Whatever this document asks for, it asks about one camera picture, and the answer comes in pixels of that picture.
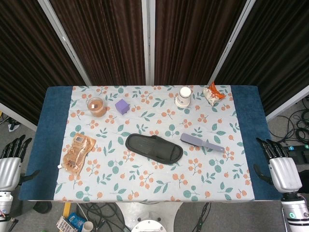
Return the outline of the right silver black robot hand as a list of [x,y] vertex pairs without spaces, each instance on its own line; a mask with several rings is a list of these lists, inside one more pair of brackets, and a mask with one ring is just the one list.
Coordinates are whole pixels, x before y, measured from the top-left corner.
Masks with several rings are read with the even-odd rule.
[[258,165],[253,168],[260,179],[273,185],[282,194],[297,192],[302,188],[302,182],[294,160],[277,142],[256,138],[267,160],[270,176],[262,174]]

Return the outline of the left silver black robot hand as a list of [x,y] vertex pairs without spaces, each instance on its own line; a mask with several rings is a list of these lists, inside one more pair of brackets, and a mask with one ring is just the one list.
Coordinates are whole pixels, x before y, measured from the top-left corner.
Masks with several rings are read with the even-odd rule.
[[24,182],[34,179],[40,170],[35,170],[30,175],[21,174],[21,167],[25,158],[28,145],[32,138],[25,140],[26,135],[8,143],[0,153],[0,194],[8,195],[21,186]]

